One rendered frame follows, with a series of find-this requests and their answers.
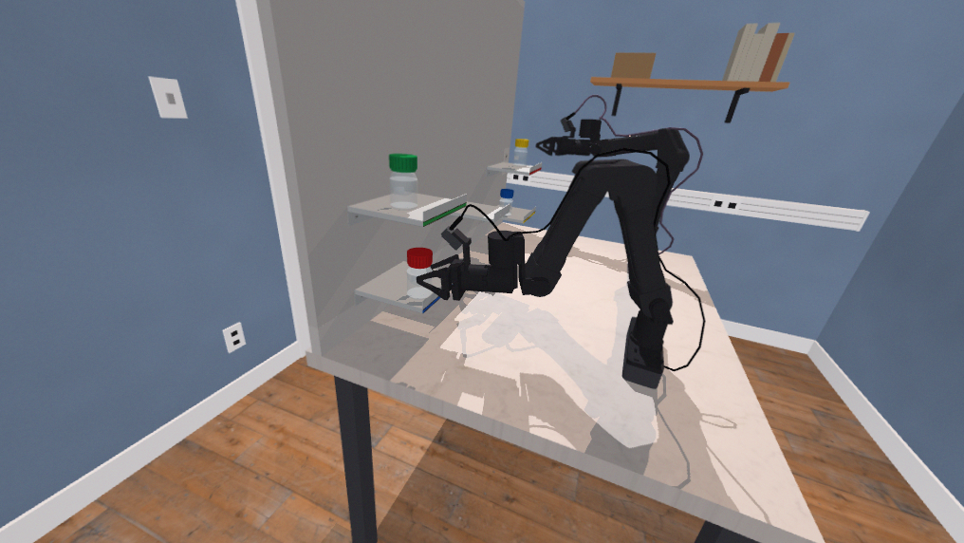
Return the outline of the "blue-capped clear bottle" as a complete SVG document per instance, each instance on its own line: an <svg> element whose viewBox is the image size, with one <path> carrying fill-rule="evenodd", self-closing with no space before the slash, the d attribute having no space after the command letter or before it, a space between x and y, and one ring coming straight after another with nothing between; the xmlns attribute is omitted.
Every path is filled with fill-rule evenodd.
<svg viewBox="0 0 964 543"><path fill-rule="evenodd" d="M504 216L511 216L511 203L513 202L511 201L511 198L513 197L513 192L514 191L511 189L501 189L501 192L500 192L501 198L499 200L499 207L504 208L505 206L510 204L510 212Z"/></svg>

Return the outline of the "clear bottle with red cap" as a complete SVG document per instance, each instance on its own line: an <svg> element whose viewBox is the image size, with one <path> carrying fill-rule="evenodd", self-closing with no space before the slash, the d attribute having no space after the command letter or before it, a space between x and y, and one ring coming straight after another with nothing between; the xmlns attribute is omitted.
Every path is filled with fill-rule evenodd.
<svg viewBox="0 0 964 543"><path fill-rule="evenodd" d="M415 300L424 300L432 292L417 283L417 276L432 271L433 252L427 248L412 248L407 251L407 295Z"/></svg>

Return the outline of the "clear bottle with yellow cap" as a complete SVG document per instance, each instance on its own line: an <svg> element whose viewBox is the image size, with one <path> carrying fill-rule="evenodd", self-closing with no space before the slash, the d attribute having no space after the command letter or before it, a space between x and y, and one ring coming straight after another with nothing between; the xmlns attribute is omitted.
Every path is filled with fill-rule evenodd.
<svg viewBox="0 0 964 543"><path fill-rule="evenodd" d="M527 165L528 156L528 140L515 140L515 150L513 156L513 165L518 167L525 167Z"/></svg>

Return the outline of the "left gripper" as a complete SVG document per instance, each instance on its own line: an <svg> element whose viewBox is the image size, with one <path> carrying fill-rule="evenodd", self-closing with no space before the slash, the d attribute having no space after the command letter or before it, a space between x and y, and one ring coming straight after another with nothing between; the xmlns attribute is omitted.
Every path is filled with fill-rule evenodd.
<svg viewBox="0 0 964 543"><path fill-rule="evenodd" d="M466 290L488 292L488 280L483 280L483 276L488 276L490 265L471 264L470 244L472 239L458 229L454 230L453 236L463 245L463 259L459 259L458 254L455 254L431 265L432 271L417 276L417 283L444 300L450 298L450 290L453 290L453 300L457 301L460 301ZM449 263L451 265L448 268L434 271L435 268ZM425 279L433 277L441 279L441 289L424 282Z"/></svg>

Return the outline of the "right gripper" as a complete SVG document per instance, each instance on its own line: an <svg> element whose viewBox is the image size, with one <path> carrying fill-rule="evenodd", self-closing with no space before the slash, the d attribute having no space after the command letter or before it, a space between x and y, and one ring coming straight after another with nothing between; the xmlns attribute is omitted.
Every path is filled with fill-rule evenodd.
<svg viewBox="0 0 964 543"><path fill-rule="evenodd" d="M552 156L552 152L555 153L555 156L575 155L576 153L574 149L576 146L574 144L577 143L577 140L569 138L574 138L576 128L574 127L572 121L567 121L566 123L570 129L570 136L551 137L546 140L542 140L536 143L536 148L543 150L543 152L550 156ZM557 142L558 150L555 150L555 142ZM543 147L546 149L548 149L547 144L549 144L549 149L546 150L545 148L541 147L540 144L543 144Z"/></svg>

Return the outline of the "clear bottle with green cap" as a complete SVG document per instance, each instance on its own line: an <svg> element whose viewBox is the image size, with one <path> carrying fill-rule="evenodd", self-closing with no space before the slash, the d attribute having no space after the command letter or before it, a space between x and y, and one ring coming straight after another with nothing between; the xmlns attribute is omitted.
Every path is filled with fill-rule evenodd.
<svg viewBox="0 0 964 543"><path fill-rule="evenodd" d="M401 212L410 212L417 207L417 156L390 154L389 167L390 205Z"/></svg>

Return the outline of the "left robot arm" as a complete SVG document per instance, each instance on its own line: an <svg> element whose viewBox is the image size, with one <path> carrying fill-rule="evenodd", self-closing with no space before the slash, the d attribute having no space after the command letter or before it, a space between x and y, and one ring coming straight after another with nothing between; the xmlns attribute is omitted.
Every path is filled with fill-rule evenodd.
<svg viewBox="0 0 964 543"><path fill-rule="evenodd" d="M490 268L483 280L488 280L489 292L512 293L518 289L519 279L523 295L549 295L560 280L560 271L585 223L608 191L621 224L629 268L629 295L640 308L638 319L631 317L626 362L662 374L664 341L661 340L674 320L670 311L671 287L665 282L660 266L653 220L652 197L657 195L657 174L651 167L627 159L591 162L577 176L527 263L523 234L512 235L508 241L497 231L488 234Z"/></svg>

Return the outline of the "grey wall panel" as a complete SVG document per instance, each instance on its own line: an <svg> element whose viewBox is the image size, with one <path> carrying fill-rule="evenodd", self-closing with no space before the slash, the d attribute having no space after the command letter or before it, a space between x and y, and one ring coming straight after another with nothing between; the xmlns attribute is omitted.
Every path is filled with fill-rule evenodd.
<svg viewBox="0 0 964 543"><path fill-rule="evenodd" d="M390 195L390 154L417 156L417 193L497 206L508 173L524 0L256 0L311 350L390 307L355 294L427 248L426 226L349 213Z"/></svg>

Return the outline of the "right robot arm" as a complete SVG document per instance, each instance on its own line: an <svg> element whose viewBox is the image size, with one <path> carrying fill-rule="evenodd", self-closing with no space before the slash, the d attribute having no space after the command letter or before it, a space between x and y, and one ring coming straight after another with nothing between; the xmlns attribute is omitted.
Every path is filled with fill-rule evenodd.
<svg viewBox="0 0 964 543"><path fill-rule="evenodd" d="M590 140L577 140L577 143L574 144L576 146L574 149L576 155L589 156L592 154L592 156L595 157L597 154L608 152L608 150L617 150L621 148L635 150L658 149L658 158L668 164L671 184L658 208L658 217L655 225L655 231L657 234L660 214L664 208L666 200L673 188L675 181L678 178L679 173L683 171L690 158L690 154L682 137L679 134L679 131L675 129L670 129L670 131L669 129L663 128L659 129L657 132L647 134L610 140L600 140L601 125L601 120L581 119L579 136L581 136L581 138L589 138ZM658 168L658 186L656 187L657 195L652 197L653 220L655 219L658 202L661 200L668 184L666 166L658 160L657 162L656 168Z"/></svg>

